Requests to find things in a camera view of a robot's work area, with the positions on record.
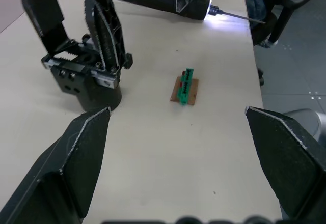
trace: white table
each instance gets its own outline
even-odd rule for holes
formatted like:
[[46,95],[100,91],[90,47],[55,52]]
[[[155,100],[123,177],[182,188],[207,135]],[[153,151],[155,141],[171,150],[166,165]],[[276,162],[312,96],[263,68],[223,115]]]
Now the white table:
[[[59,0],[70,37],[87,32],[83,0]],[[213,0],[246,14],[244,0]],[[248,23],[204,23],[116,2],[134,65],[122,72],[123,99],[108,130],[102,170],[84,223],[109,219],[174,222],[280,218],[245,117],[262,106]],[[0,208],[37,157],[82,113],[40,59],[27,16],[0,34]],[[196,105],[170,102],[176,77],[194,68]]]

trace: green connector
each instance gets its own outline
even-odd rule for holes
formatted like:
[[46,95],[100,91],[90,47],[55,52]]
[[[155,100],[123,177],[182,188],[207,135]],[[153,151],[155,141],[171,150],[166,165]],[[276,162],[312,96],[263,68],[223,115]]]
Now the green connector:
[[180,87],[177,95],[182,105],[188,104],[190,87],[193,80],[193,72],[193,69],[186,69],[186,71],[183,71],[182,73]]

